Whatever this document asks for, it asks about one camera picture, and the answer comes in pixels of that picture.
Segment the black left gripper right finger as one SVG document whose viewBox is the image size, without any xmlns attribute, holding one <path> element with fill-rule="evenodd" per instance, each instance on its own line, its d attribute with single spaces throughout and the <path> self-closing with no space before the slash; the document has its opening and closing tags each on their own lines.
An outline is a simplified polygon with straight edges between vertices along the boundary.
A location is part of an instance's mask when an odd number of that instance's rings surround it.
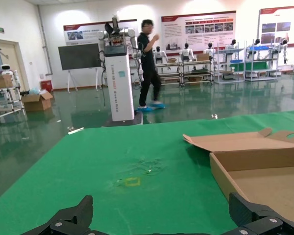
<svg viewBox="0 0 294 235">
<path fill-rule="evenodd" d="M 294 235 L 294 222 L 266 205 L 251 203 L 237 192 L 229 194 L 229 214 L 238 226 L 231 235 Z"/>
</svg>

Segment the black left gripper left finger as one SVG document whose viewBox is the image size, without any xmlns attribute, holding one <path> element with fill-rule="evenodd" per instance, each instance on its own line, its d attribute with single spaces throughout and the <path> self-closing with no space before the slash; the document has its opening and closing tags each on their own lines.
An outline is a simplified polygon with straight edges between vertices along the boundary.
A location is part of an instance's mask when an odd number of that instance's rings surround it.
<svg viewBox="0 0 294 235">
<path fill-rule="evenodd" d="M 48 222 L 25 235 L 89 235 L 93 219 L 93 197 L 86 195 L 78 205 L 59 210 Z"/>
</svg>

